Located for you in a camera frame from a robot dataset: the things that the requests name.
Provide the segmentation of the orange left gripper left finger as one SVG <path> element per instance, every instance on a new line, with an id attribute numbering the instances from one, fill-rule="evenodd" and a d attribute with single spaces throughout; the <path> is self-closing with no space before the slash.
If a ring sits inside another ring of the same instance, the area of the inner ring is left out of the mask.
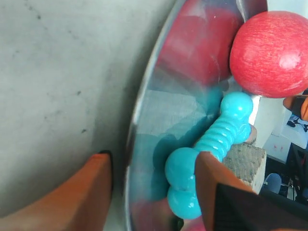
<path id="1" fill-rule="evenodd" d="M 101 231 L 112 199 L 112 156 L 92 155 L 58 188 L 0 220 L 2 231 Z"/>

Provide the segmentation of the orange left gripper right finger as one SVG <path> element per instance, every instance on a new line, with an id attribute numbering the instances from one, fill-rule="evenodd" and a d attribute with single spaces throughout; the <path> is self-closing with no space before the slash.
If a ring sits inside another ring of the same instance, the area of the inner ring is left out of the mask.
<path id="1" fill-rule="evenodd" d="M 306 231 L 308 222 L 256 194 L 210 152 L 195 162 L 196 192 L 208 231 Z"/>

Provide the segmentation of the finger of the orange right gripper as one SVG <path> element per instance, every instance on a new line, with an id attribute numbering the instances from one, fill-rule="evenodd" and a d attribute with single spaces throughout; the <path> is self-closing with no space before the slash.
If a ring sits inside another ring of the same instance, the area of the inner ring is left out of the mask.
<path id="1" fill-rule="evenodd" d="M 308 120 L 308 91 L 305 90 L 300 95 L 286 97 L 283 100 L 283 105 L 286 109 L 292 112 L 301 120 Z"/>

